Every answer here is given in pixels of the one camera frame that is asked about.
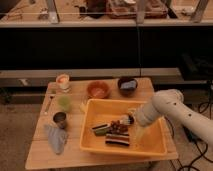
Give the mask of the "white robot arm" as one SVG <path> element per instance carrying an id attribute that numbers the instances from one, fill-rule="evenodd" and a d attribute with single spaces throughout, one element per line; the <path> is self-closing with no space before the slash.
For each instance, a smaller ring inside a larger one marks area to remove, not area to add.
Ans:
<path id="1" fill-rule="evenodd" d="M 170 116 L 213 146 L 213 120 L 193 111 L 184 103 L 184 96 L 177 89 L 161 90 L 134 112 L 135 120 L 141 127 L 154 123 L 162 115 Z"/>

